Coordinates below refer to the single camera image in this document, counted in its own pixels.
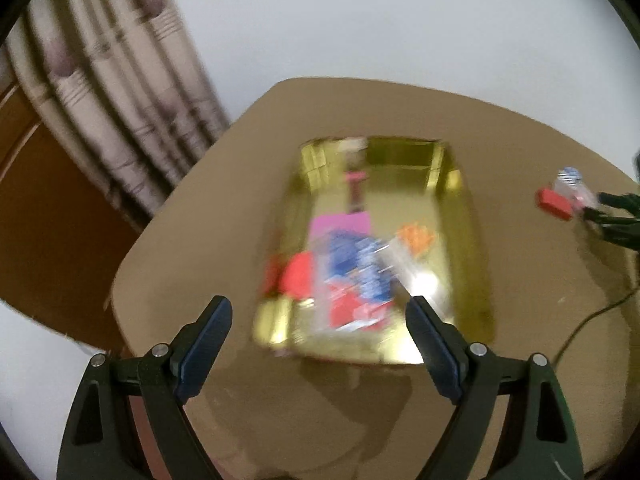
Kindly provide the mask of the dental floss pick box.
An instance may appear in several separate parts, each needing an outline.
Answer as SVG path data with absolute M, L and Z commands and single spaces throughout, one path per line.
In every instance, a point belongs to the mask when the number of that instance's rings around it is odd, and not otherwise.
M 394 302 L 385 245 L 370 235 L 334 230 L 311 245 L 314 322 L 320 333 L 378 332 Z

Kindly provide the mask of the zigzag patterned white cube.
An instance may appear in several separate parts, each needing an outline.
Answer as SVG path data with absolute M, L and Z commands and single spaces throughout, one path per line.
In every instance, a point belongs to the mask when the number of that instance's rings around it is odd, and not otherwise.
M 575 186 L 582 182 L 582 174 L 577 168 L 574 167 L 562 168 L 558 172 L 558 176 L 556 178 L 569 186 Z

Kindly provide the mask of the red rectangular block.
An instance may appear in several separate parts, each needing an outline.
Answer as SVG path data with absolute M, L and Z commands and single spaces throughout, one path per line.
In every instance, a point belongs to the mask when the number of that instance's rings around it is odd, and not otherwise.
M 540 188 L 536 192 L 535 198 L 537 207 L 555 218 L 568 221 L 574 217 L 570 201 L 551 188 Z

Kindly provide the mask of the orange small item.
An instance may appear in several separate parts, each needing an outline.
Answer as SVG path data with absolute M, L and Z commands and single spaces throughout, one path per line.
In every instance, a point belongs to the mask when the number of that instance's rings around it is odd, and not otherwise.
M 413 257 L 420 257 L 430 250 L 436 240 L 436 233 L 423 224 L 413 222 L 401 226 L 396 232 L 396 237 Z

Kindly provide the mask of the brown wooden door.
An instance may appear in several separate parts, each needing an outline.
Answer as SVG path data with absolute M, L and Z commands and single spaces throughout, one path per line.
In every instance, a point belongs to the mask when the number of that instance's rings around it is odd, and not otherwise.
M 1 95 L 2 299 L 64 336 L 122 352 L 111 288 L 137 237 L 10 84 Z

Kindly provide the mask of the gold red toffee tin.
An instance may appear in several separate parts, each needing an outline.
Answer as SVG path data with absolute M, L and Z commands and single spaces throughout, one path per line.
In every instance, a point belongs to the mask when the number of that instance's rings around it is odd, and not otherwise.
M 252 330 L 262 348 L 418 364 L 405 321 L 414 296 L 467 340 L 495 336 L 477 216 L 445 142 L 351 136 L 303 144 L 274 241 Z

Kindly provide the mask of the pink paper card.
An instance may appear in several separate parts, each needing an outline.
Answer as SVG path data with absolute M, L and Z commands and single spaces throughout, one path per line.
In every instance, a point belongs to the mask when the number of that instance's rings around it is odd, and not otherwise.
M 359 211 L 351 214 L 322 214 L 314 217 L 310 222 L 308 238 L 315 240 L 334 230 L 369 235 L 371 233 L 370 214 Z

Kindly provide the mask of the patterned beige curtain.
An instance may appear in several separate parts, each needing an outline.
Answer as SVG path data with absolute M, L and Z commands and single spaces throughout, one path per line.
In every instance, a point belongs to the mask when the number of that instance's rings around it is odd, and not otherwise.
M 174 0 L 29 0 L 6 46 L 55 139 L 139 226 L 229 127 Z

